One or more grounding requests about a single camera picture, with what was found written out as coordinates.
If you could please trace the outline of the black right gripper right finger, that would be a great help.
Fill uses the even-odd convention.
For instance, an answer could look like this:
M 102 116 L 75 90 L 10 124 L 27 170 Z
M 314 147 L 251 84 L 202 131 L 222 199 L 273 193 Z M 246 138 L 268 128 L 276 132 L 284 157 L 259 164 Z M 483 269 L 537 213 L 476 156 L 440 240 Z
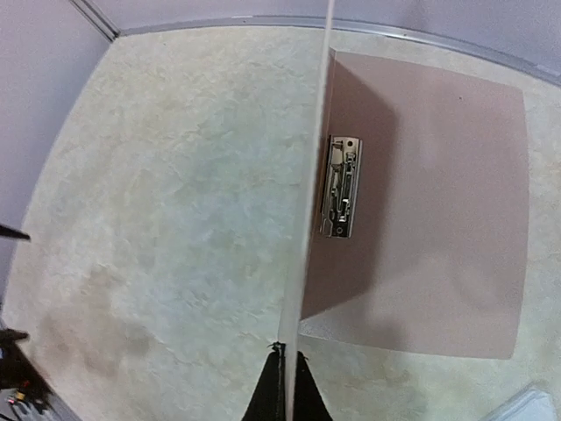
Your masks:
M 332 421 L 302 352 L 297 354 L 293 420 Z

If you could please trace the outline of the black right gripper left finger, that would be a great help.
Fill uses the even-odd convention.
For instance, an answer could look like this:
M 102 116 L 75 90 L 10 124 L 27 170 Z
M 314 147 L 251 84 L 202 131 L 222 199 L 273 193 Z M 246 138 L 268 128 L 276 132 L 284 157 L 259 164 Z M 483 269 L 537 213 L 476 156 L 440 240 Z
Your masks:
M 286 345 L 274 342 L 242 421 L 286 420 Z

